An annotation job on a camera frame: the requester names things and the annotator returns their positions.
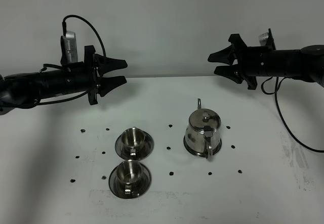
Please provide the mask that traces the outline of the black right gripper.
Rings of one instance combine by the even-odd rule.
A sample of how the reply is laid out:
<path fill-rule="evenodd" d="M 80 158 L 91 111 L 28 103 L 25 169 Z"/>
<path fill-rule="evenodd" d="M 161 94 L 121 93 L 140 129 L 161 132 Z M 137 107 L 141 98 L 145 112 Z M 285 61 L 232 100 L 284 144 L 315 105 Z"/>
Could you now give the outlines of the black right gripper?
<path fill-rule="evenodd" d="M 223 50 L 210 54 L 208 62 L 233 63 L 234 60 L 237 60 L 237 64 L 217 66 L 214 74 L 230 79 L 237 84 L 245 81 L 248 89 L 256 89 L 258 85 L 256 76 L 248 71 L 248 67 L 251 67 L 256 57 L 260 55 L 261 47 L 247 46 L 239 34 L 231 34 L 228 41 L 231 45 Z"/>

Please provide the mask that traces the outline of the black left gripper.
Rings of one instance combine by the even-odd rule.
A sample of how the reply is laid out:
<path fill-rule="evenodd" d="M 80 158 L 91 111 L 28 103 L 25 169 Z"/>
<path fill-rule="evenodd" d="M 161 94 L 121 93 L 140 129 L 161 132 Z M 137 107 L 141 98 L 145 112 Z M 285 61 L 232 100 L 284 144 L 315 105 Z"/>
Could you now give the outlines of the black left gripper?
<path fill-rule="evenodd" d="M 93 45 L 85 46 L 84 63 L 87 67 L 90 88 L 88 89 L 88 100 L 90 105 L 98 104 L 97 95 L 106 96 L 109 92 L 127 83 L 124 76 L 103 78 L 103 75 L 127 68 L 125 60 L 108 58 L 96 53 Z"/>

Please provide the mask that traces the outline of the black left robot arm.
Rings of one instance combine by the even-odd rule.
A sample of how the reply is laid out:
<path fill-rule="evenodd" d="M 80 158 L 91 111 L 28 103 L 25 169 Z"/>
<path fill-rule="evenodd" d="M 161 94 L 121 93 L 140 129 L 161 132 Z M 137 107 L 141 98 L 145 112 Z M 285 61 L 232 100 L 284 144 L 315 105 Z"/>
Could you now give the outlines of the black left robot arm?
<path fill-rule="evenodd" d="M 40 72 L 6 76 L 1 78 L 1 115 L 15 108 L 43 105 L 44 99 L 76 93 L 96 105 L 98 96 L 104 97 L 127 82 L 124 76 L 105 78 L 104 74 L 127 66 L 125 60 L 98 55 L 94 46 L 86 46 L 82 62 L 44 64 Z"/>

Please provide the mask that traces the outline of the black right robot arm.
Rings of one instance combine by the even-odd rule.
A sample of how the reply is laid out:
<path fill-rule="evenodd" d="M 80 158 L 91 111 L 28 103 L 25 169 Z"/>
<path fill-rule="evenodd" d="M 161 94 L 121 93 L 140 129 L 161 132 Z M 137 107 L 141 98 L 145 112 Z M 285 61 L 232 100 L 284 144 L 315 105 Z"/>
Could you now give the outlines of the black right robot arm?
<path fill-rule="evenodd" d="M 286 77 L 323 86 L 323 45 L 299 50 L 277 50 L 271 30 L 259 36 L 260 46 L 249 47 L 239 34 L 231 34 L 231 45 L 208 57 L 211 63 L 224 63 L 214 74 L 237 84 L 247 82 L 249 90 L 257 87 L 257 77 Z"/>

